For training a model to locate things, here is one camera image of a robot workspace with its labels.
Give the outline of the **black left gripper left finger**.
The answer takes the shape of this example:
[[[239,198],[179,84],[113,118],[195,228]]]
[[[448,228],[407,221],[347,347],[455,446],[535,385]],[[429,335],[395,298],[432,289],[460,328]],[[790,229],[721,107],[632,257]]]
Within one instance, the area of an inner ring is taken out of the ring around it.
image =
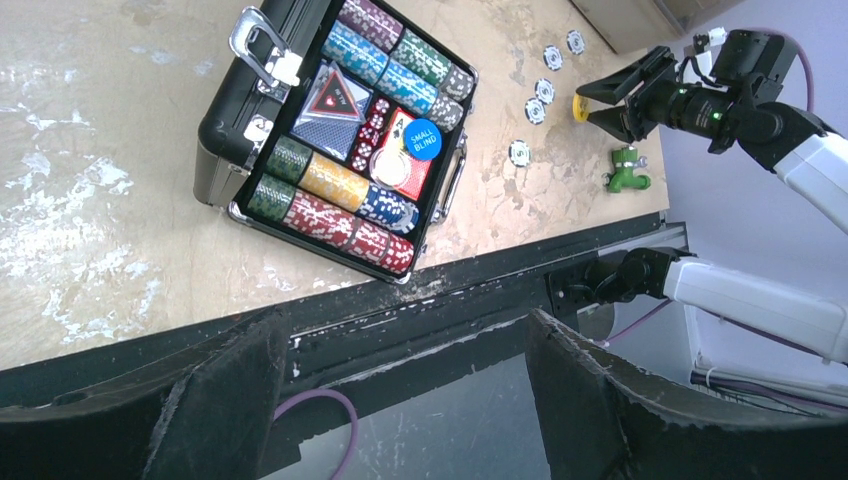
[[[246,320],[123,375],[1,411],[5,479],[254,479],[291,323]]]

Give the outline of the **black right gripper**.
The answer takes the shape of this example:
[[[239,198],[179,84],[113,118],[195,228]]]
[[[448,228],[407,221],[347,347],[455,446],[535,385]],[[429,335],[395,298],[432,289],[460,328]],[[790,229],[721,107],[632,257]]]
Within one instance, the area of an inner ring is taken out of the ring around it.
[[[736,142],[777,138],[785,121],[765,105],[777,100],[800,57],[798,44],[783,35],[736,29],[726,37],[710,75],[699,83],[678,79],[671,49],[657,46],[621,70],[581,85],[576,94],[617,104],[644,84],[626,106],[592,111],[587,121],[624,143],[664,125],[707,138],[709,151],[722,153]]]

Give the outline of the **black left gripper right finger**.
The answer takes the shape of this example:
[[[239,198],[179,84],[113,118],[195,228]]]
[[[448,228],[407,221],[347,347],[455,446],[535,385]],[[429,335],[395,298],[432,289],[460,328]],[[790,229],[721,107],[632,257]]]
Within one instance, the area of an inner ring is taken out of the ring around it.
[[[646,372],[541,310],[525,360],[555,479],[843,479],[847,421],[720,399]]]

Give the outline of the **yellow big blind button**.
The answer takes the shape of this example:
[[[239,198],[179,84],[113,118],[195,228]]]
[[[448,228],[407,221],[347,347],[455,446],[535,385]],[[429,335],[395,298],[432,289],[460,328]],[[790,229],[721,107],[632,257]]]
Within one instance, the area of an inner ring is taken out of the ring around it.
[[[591,114],[591,101],[587,97],[575,94],[572,101],[572,113],[578,123],[587,123]]]

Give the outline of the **white blue chip three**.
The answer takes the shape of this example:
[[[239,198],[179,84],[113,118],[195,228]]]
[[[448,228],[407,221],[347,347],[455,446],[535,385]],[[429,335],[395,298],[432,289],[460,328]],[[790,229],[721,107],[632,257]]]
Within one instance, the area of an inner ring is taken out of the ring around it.
[[[535,96],[544,105],[550,105],[556,97],[553,83],[547,78],[540,78],[535,83]]]

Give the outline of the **white blue chip one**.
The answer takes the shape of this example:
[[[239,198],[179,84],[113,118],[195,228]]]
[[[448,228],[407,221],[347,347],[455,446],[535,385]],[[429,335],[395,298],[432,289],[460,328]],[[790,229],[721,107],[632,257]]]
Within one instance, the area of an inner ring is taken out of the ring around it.
[[[586,50],[586,43],[583,35],[578,30],[570,30],[566,36],[567,47],[574,55],[582,55]]]

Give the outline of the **white blue chip two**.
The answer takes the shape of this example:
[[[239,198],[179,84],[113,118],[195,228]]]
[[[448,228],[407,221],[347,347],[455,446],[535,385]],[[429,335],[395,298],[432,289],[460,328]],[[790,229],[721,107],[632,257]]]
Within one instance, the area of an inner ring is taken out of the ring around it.
[[[551,71],[559,71],[564,65],[562,51],[556,45],[547,45],[543,49],[543,60],[546,67]]]

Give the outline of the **white blue chip four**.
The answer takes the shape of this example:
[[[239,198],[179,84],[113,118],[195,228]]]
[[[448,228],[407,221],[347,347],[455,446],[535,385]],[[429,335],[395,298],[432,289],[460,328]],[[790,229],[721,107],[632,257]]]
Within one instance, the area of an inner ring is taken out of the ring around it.
[[[546,106],[539,98],[530,98],[525,102],[525,116],[532,125],[540,125],[546,118]]]

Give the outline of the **white blue chip five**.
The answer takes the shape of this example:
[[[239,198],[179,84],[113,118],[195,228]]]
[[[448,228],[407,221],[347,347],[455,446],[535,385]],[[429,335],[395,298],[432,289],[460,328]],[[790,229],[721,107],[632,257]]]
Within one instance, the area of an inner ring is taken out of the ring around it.
[[[532,159],[528,144],[523,140],[514,140],[509,145],[508,158],[517,168],[527,167]]]

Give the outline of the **blue small blind button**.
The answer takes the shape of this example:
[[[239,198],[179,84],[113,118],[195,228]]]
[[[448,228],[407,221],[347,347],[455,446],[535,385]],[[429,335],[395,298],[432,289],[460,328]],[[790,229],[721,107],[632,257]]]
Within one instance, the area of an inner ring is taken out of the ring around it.
[[[415,159],[432,161],[441,152],[442,134],[435,123],[420,118],[411,121],[403,131],[405,150]]]

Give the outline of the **black poker set case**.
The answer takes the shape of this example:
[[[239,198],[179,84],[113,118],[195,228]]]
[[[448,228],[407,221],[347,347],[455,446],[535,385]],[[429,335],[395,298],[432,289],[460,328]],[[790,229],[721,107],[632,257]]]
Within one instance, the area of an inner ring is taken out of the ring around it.
[[[385,1],[266,1],[228,43],[198,127],[195,198],[406,282],[450,210],[477,70]]]

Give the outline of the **blue playing card deck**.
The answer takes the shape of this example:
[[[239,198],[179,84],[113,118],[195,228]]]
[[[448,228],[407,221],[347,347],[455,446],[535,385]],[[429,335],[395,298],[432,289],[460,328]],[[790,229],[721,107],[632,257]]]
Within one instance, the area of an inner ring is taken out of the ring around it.
[[[365,123],[372,90],[323,59],[290,134],[344,162]]]

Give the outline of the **red triangular all-in marker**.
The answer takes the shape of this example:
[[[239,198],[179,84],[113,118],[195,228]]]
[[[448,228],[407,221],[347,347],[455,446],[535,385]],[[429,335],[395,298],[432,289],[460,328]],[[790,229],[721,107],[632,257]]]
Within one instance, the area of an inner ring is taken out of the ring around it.
[[[305,106],[305,115],[319,120],[362,123],[371,91],[348,78],[335,64],[322,64]]]

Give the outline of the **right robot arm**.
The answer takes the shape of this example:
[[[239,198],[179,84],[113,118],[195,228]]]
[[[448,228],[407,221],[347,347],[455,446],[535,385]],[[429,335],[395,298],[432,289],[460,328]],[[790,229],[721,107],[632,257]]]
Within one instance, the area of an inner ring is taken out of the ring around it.
[[[594,102],[584,126],[619,147],[652,134],[686,135],[695,171],[683,212],[707,260],[685,248],[615,247],[548,284],[554,301],[627,303],[641,296],[690,305],[836,364],[847,360],[847,291],[804,291],[802,265],[822,226],[825,268],[847,263],[847,141],[804,106],[779,101],[786,76],[808,76],[798,44],[768,29],[736,29],[720,45],[697,35],[684,52],[646,50],[579,86]]]

